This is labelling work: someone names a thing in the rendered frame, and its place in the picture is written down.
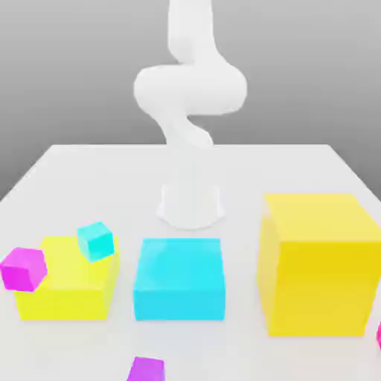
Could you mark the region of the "small turquoise cube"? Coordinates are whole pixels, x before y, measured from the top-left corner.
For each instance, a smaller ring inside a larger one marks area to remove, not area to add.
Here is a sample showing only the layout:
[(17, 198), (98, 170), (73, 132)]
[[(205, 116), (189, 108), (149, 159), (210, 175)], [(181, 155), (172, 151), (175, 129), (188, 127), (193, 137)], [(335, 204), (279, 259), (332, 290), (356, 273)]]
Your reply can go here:
[(115, 253), (113, 234), (102, 222), (78, 228), (77, 242), (80, 252), (90, 263)]

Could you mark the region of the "small purple cube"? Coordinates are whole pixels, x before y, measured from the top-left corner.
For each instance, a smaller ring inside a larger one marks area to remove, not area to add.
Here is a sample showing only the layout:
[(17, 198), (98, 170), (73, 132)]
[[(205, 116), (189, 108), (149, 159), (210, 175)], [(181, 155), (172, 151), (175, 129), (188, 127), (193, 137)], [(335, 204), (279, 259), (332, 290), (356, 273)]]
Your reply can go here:
[(136, 356), (127, 381), (165, 381), (164, 360)]

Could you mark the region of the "small magenta cube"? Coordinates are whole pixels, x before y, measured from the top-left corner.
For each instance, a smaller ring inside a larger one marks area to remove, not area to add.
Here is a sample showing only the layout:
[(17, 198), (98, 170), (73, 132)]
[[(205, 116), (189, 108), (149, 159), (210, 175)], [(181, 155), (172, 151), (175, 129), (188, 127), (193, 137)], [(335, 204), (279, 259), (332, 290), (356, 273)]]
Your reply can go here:
[(0, 274), (6, 290), (34, 292), (48, 274), (43, 251), (14, 248), (0, 263)]

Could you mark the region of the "large cyan box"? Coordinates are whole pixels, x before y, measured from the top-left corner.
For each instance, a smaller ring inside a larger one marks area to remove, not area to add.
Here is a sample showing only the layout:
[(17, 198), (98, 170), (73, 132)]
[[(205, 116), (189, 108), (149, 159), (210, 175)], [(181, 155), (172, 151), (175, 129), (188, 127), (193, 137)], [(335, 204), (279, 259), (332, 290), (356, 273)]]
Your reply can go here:
[(137, 321), (222, 321), (219, 238), (145, 238), (133, 287)]

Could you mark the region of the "large lemon yellow box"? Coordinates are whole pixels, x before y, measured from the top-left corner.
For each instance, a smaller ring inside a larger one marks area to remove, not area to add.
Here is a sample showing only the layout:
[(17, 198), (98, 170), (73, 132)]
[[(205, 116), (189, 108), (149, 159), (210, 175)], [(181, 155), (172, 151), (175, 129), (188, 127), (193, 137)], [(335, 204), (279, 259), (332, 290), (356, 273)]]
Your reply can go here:
[(107, 319), (120, 269), (115, 253), (90, 263), (75, 236), (47, 236), (40, 245), (48, 274), (34, 292), (14, 292), (23, 321), (99, 321)]

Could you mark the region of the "large golden yellow box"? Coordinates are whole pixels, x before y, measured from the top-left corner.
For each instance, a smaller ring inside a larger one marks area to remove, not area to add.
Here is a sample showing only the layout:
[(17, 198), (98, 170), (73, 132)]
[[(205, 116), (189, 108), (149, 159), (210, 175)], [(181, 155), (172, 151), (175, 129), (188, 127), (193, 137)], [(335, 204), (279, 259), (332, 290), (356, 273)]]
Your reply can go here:
[(381, 227), (350, 193), (266, 193), (257, 286), (270, 336), (363, 336)]

